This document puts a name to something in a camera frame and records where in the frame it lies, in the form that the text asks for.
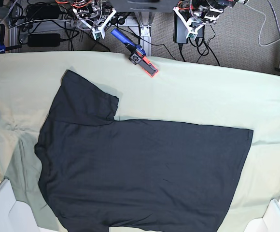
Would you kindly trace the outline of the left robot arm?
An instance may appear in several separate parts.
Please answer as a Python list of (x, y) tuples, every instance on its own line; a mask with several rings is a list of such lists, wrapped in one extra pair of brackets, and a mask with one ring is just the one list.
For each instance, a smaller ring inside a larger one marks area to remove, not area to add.
[(215, 24), (226, 8), (248, 2), (249, 0), (181, 0), (177, 7), (187, 22)]

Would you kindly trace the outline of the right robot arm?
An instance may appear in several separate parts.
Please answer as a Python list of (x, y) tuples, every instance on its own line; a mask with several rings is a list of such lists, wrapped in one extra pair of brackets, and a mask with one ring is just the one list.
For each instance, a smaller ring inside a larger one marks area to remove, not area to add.
[(106, 6), (104, 0), (56, 0), (59, 5), (69, 5), (76, 18), (97, 24), (102, 20), (102, 9)]

